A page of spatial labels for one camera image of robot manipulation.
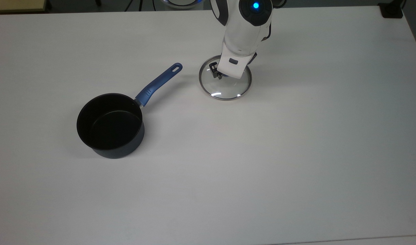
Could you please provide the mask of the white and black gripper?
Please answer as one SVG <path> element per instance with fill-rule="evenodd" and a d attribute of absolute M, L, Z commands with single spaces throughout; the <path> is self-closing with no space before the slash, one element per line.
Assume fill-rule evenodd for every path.
<path fill-rule="evenodd" d="M 209 64 L 214 79 L 222 79 L 225 75 L 240 79 L 247 67 L 257 57 L 257 52 L 249 56 L 237 56 L 230 51 L 222 51 L 220 61 Z"/>

